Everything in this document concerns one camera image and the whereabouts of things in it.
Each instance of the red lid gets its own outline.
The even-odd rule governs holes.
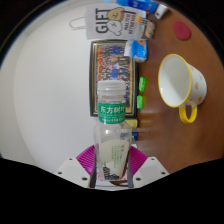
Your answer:
[[[173,25],[175,35],[181,40],[187,40],[191,36],[190,28],[183,22],[177,21]]]

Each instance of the white cup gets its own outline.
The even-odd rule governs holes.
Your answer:
[[[207,94],[204,76],[177,54],[167,55],[160,64],[158,75],[159,91],[163,101],[170,107],[179,107],[180,119],[185,124],[195,121],[197,105]],[[192,106],[190,118],[186,105]]]

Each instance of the bottle cap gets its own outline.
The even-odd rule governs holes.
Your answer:
[[[126,94],[126,83],[123,80],[98,81],[98,95],[122,95]]]

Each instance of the yellow mug handle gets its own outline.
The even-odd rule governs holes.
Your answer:
[[[186,114],[186,105],[182,105],[179,107],[179,115],[180,119],[184,124],[191,124],[195,121],[197,117],[197,104],[193,103],[191,104],[192,111],[191,111],[191,117],[188,119]]]

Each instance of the white wall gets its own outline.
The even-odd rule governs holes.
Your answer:
[[[85,30],[72,31],[69,22],[84,16],[82,5],[94,2],[101,1],[68,1],[47,11],[9,51],[0,71],[4,158],[53,173],[93,144],[90,41]]]

